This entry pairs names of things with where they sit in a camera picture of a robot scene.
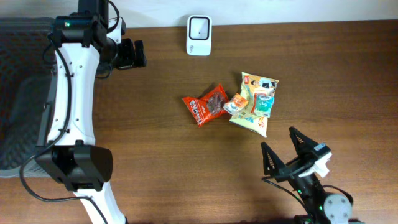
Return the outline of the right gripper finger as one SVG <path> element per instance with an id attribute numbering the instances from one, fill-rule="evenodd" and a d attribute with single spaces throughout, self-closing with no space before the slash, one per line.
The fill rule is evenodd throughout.
<path id="1" fill-rule="evenodd" d="M 293 126 L 289 128 L 289 134 L 298 156 L 309 154 L 315 151 L 315 147 L 318 146 L 317 142 L 308 138 Z"/>
<path id="2" fill-rule="evenodd" d="M 266 142 L 261 143 L 264 175 L 275 177 L 282 174 L 285 164 L 279 159 L 277 154 L 269 147 Z"/>

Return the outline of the small orange white carton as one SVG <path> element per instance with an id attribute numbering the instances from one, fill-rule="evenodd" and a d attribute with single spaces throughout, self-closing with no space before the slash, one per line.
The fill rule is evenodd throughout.
<path id="1" fill-rule="evenodd" d="M 249 101 L 239 93 L 235 94 L 232 99 L 226 102 L 223 109 L 226 110 L 230 115 L 237 115 L 242 109 L 244 109 Z"/>

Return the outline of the teal tissue pack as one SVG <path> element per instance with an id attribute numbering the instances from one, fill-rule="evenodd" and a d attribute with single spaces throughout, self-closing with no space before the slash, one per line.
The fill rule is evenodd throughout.
<path id="1" fill-rule="evenodd" d="M 265 93 L 254 94 L 254 105 L 251 113 L 256 116 L 271 117 L 271 110 L 274 104 L 274 97 L 268 96 Z"/>

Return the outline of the pale yellow snack bag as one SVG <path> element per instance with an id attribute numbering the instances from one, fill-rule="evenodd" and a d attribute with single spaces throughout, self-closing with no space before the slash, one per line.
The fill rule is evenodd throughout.
<path id="1" fill-rule="evenodd" d="M 241 73 L 241 78 L 241 92 L 239 94 L 245 97 L 249 103 L 237 115 L 232 115 L 229 122 L 258 133 L 266 138 L 267 122 L 269 118 L 265 116 L 256 116 L 251 113 L 254 105 L 254 94 L 265 93 L 268 96 L 274 97 L 279 81 L 246 72 Z"/>

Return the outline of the orange snack bag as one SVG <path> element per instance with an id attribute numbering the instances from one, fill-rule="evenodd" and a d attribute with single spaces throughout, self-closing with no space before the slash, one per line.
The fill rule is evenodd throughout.
<path id="1" fill-rule="evenodd" d="M 186 96 L 182 100 L 199 128 L 207 122 L 226 114 L 227 111 L 223 107 L 229 101 L 221 84 L 217 85 L 202 98 Z"/>

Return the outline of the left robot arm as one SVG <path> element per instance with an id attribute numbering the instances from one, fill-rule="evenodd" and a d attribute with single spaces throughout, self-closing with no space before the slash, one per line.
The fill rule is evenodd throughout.
<path id="1" fill-rule="evenodd" d="M 93 95 L 96 79 L 114 69 L 145 67 L 142 41 L 124 37 L 121 16 L 109 18 L 111 1 L 80 1 L 78 10 L 58 16 L 49 35 L 57 62 L 52 122 L 35 162 L 73 192 L 93 223 L 126 223 L 110 179 L 113 156 L 96 145 Z"/>

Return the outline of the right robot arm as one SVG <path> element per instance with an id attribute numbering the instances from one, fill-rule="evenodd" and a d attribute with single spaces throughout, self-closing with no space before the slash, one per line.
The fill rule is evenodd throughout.
<path id="1" fill-rule="evenodd" d="M 266 143 L 261 143 L 264 177 L 262 181 L 293 196 L 305 210 L 293 217 L 294 223 L 354 224 L 351 194 L 333 185 L 321 184 L 326 163 L 332 156 L 325 143 L 318 143 L 291 126 L 289 135 L 297 157 L 284 163 Z"/>

